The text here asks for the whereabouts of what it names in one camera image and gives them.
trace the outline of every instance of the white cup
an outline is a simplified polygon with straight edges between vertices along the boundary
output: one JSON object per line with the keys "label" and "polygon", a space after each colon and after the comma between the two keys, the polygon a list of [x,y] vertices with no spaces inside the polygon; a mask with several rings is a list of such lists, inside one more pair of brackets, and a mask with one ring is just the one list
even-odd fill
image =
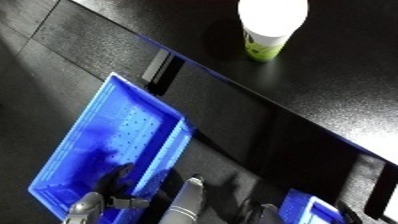
{"label": "white cup", "polygon": [[244,29],[246,52],[269,61],[305,21],[307,0],[240,0],[238,12]]}

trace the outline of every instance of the dark floor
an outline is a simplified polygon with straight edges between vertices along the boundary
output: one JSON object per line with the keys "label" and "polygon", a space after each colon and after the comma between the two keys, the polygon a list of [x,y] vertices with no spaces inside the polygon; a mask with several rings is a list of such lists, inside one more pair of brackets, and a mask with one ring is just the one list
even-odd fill
{"label": "dark floor", "polygon": [[[144,88],[158,50],[68,0],[0,0],[1,223],[59,223],[28,185],[108,74]],[[162,187],[172,196],[202,173],[200,223],[230,222],[247,197],[280,204],[291,187],[344,199],[365,223],[382,223],[362,211],[384,162],[191,64],[160,99],[200,130]],[[161,215],[158,201],[146,223]]]}

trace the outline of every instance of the blue plastic bin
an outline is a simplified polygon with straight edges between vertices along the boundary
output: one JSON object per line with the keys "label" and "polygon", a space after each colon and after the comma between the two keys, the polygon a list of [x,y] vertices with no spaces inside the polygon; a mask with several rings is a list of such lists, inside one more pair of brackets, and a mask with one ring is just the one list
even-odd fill
{"label": "blue plastic bin", "polygon": [[[115,166],[133,163],[128,193],[151,199],[194,128],[116,73],[105,81],[29,187],[59,219]],[[101,224],[136,223],[143,209],[107,210]]]}
{"label": "blue plastic bin", "polygon": [[291,189],[279,210],[286,224],[344,224],[340,212],[310,194]]}

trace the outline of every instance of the blue tray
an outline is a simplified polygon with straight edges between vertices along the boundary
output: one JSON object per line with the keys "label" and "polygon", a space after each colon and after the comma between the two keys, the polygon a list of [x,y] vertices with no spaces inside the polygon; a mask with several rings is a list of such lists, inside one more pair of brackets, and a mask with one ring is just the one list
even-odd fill
{"label": "blue tray", "polygon": [[295,189],[289,191],[279,215],[287,224],[344,224],[342,215],[335,207]]}
{"label": "blue tray", "polygon": [[[29,192],[59,219],[114,167],[133,163],[128,193],[151,199],[194,128],[173,108],[115,73],[58,146]],[[143,209],[107,210],[101,224],[135,223]]]}

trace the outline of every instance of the green cup label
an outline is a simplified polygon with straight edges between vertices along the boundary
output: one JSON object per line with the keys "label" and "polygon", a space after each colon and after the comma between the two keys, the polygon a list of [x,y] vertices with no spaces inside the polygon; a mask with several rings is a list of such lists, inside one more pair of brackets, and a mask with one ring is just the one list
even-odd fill
{"label": "green cup label", "polygon": [[276,55],[278,55],[278,53],[282,50],[284,46],[284,44],[274,46],[264,46],[258,44],[247,32],[244,32],[244,37],[246,52],[253,59],[261,62],[273,59]]}

